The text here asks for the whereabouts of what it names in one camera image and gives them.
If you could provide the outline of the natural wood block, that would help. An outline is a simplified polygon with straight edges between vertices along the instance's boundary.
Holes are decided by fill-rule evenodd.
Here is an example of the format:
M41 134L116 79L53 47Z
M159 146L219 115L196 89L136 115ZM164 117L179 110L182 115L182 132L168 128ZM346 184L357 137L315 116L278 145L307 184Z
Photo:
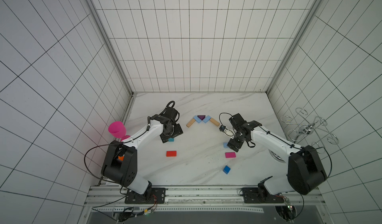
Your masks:
M215 120L214 118L210 118L210 122L213 123L217 127L220 126L220 123L217 120Z
M186 126L187 126L188 128L190 128L195 122L196 122L196 120L195 120L194 118L192 118L192 119L186 124Z

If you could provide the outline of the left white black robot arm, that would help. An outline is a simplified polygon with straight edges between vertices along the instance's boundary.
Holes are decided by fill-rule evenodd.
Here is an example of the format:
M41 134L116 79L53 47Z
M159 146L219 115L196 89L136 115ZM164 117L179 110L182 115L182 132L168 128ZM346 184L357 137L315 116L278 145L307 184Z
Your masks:
M162 143L183 134L177 123L180 113L170 101L165 109L147 118L147 125L132 137L113 141L108 149L101 168L102 176L148 200L152 195L152 183L138 175L138 149L160 137Z

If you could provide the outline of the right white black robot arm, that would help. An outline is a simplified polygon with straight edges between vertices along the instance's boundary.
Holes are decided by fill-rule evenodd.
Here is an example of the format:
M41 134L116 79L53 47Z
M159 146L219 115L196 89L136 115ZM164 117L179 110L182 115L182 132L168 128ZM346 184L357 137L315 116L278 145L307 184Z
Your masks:
M270 176L258 184L264 194L277 195L295 191L307 195L327 180L327 173L316 148L292 143L257 121L244 120L240 114L231 116L229 121L234 130L233 138L227 145L231 150L238 152L245 142L259 143L287 165L284 174Z

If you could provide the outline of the magenta block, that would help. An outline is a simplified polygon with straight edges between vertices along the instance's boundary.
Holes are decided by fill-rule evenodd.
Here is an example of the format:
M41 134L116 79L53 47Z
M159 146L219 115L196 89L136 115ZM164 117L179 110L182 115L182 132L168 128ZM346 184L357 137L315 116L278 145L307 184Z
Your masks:
M235 152L226 152L225 158L236 158L236 153Z

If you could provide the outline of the red block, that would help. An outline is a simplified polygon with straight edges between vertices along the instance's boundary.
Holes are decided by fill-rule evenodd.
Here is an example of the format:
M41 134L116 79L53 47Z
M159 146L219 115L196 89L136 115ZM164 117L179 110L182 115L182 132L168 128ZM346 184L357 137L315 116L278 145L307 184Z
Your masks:
M175 150L167 151L166 152L166 156L167 157L176 157L177 156L177 152Z

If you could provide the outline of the dark blue cube block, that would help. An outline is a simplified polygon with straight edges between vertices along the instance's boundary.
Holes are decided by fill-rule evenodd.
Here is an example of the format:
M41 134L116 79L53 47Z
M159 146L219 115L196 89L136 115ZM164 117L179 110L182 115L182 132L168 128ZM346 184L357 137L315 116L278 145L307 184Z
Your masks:
M229 167L229 166L225 166L224 167L224 169L223 169L223 172L225 173L225 174L228 174L229 172L230 172L230 170L231 170L231 168Z

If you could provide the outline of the magenta plastic goblet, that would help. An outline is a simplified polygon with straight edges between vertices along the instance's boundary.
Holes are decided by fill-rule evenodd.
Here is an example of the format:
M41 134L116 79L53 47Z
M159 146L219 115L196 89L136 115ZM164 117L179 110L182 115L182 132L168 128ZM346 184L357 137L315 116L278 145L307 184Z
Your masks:
M115 138L120 140L125 140L130 138L129 135L126 134L126 127L122 122L113 122L108 127L108 132Z

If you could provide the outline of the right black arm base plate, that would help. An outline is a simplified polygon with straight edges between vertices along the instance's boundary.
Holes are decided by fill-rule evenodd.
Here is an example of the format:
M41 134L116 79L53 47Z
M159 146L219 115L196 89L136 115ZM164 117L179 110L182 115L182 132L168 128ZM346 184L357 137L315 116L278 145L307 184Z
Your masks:
M257 187L242 188L239 195L245 204L283 204L284 198L269 194L265 189Z

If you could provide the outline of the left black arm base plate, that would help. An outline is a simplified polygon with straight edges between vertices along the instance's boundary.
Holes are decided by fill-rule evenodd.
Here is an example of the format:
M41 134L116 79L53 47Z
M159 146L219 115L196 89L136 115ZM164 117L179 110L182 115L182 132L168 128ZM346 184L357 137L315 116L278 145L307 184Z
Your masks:
M149 187L144 194L138 194L130 189L126 192L125 204L164 204L166 197L166 188Z

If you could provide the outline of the aluminium mounting rail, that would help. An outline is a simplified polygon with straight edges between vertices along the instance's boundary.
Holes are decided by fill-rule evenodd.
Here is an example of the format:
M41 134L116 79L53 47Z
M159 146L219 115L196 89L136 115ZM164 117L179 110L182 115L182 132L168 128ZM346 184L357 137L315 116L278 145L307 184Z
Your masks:
M152 188L166 188L166 197L164 204L157 204L159 207L173 206L258 206L258 205L283 205L291 204L293 206L302 205L320 205L323 204L323 198L318 189L314 189L308 195L286 192L275 196L284 198L283 204L245 204L239 191L242 188L257 186L153 186ZM125 204L124 200L128 189L119 186L94 186L91 187L85 206L113 207L131 205ZM132 204L135 206L144 206L152 204Z

